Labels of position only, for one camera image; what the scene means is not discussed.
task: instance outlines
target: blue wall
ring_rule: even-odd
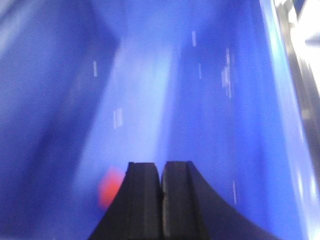
[[[21,0],[9,13],[1,237],[85,239],[110,168],[191,160],[247,218],[303,238],[259,1]]]

